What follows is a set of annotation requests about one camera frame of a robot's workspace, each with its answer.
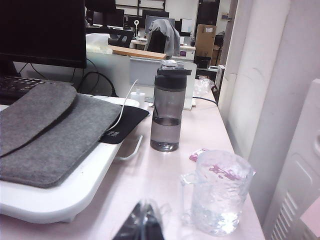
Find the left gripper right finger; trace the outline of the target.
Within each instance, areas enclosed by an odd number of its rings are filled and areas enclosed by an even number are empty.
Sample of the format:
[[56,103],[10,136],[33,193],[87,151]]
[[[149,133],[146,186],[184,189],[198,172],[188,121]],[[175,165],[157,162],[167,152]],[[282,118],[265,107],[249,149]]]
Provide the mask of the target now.
[[164,240],[162,217],[157,204],[154,201],[147,201],[144,210],[144,239]]

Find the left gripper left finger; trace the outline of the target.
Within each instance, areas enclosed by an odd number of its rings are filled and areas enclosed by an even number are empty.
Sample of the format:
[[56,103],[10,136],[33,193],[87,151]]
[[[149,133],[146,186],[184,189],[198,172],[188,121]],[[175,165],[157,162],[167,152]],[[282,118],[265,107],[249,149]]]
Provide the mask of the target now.
[[146,201],[140,200],[130,212],[113,240],[146,240]]

